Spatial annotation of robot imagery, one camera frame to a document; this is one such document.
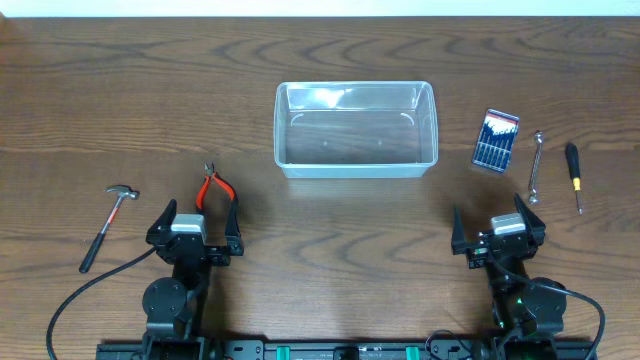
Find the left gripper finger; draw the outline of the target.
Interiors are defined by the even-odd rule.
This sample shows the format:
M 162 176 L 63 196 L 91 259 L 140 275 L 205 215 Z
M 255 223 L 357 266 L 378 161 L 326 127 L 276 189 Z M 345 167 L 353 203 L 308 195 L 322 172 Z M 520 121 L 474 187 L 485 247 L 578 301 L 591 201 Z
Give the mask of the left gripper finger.
M 237 221 L 238 200 L 231 201 L 227 223 L 225 226 L 225 239 L 230 248 L 242 247 L 242 236 Z
M 159 236 L 163 232 L 168 232 L 171 229 L 171 225 L 176 216 L 176 211 L 177 201 L 175 199 L 171 199 L 163 213 L 149 228 L 149 230 L 147 231 L 147 235 Z

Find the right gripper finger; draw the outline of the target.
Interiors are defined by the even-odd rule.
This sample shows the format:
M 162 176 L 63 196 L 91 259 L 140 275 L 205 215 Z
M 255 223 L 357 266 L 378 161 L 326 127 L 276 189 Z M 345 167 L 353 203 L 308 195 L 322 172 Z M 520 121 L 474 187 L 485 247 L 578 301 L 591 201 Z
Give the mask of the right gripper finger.
M 460 215 L 459 208 L 457 206 L 454 207 L 454 224 L 453 224 L 451 243 L 452 244 L 466 243 L 466 235 L 465 235 L 464 227 L 462 224 L 462 218 Z
M 524 203 L 518 193 L 514 194 L 514 203 L 517 212 L 522 216 L 526 229 L 530 233 L 544 233 L 545 223 Z

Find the silver combination wrench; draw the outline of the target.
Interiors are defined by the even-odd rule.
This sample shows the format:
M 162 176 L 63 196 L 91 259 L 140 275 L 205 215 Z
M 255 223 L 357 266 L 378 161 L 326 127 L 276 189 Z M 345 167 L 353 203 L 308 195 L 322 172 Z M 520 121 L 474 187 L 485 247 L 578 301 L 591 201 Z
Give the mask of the silver combination wrench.
M 534 142 L 536 144 L 536 152 L 533 160 L 531 176 L 529 180 L 529 198 L 528 201 L 530 204 L 536 204 L 538 202 L 538 191 L 537 191 L 537 177 L 539 171 L 539 164 L 541 159 L 541 154 L 543 151 L 544 145 L 544 134 L 542 131 L 538 130 L 534 134 Z

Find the small claw hammer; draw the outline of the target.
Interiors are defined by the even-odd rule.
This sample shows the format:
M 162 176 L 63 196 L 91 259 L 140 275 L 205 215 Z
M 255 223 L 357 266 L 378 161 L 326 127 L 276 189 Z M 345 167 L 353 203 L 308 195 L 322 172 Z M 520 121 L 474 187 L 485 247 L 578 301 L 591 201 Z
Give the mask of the small claw hammer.
M 85 274 L 87 273 L 94 261 L 95 258 L 100 250 L 100 247 L 102 245 L 102 243 L 105 240 L 106 234 L 109 230 L 109 228 L 111 227 L 122 203 L 124 202 L 125 199 L 131 199 L 131 200 L 137 200 L 140 196 L 140 192 L 137 190 L 133 190 L 131 187 L 127 186 L 127 185 L 112 185 L 109 186 L 105 189 L 106 193 L 114 193 L 117 195 L 117 199 L 104 223 L 104 225 L 102 226 L 101 230 L 97 233 L 95 239 L 93 240 L 88 252 L 86 253 L 83 261 L 81 262 L 78 271 L 81 274 Z

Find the black yellow screwdriver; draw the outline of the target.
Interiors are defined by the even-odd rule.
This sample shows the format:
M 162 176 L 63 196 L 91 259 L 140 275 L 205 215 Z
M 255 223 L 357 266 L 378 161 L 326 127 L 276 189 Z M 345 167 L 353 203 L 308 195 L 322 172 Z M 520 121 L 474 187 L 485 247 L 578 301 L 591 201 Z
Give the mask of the black yellow screwdriver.
M 580 162 L 579 162 L 579 152 L 578 148 L 573 143 L 568 143 L 565 148 L 565 157 L 567 160 L 569 176 L 574 188 L 574 193 L 576 197 L 576 206 L 577 211 L 580 215 L 583 214 L 583 200 L 581 194 L 581 172 L 580 172 Z

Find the blue precision screwdriver set case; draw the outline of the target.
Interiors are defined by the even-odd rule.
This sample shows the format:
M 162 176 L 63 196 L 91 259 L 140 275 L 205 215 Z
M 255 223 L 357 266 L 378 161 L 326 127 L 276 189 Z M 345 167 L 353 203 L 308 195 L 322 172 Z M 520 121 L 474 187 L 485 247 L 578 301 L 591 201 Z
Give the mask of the blue precision screwdriver set case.
M 511 161 L 512 149 L 519 131 L 520 118 L 488 109 L 479 132 L 472 163 L 504 173 Z

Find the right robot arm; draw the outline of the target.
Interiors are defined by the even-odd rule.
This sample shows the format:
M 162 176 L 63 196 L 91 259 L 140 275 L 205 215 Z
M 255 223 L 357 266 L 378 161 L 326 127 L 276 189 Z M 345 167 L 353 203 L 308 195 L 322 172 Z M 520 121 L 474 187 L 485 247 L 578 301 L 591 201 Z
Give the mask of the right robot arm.
M 549 278 L 530 278 L 524 262 L 544 243 L 546 225 L 514 197 L 516 211 L 491 219 L 492 229 L 470 242 L 454 210 L 452 253 L 468 267 L 483 268 L 492 294 L 492 316 L 500 331 L 472 343 L 473 359 L 557 359 L 554 336 L 564 329 L 565 287 Z

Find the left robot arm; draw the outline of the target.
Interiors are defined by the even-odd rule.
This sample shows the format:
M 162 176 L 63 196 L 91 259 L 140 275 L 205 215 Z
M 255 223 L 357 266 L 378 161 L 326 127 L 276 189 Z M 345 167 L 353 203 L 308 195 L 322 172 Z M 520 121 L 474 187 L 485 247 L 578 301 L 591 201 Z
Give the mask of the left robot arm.
M 200 325 L 214 267 L 228 266 L 244 254 L 237 222 L 236 199 L 231 201 L 224 245 L 208 245 L 202 214 L 179 214 L 171 200 L 149 228 L 146 242 L 172 275 L 151 283 L 142 306 L 147 315 L 143 337 L 144 359 L 210 359 L 216 357 L 212 341 L 200 334 Z

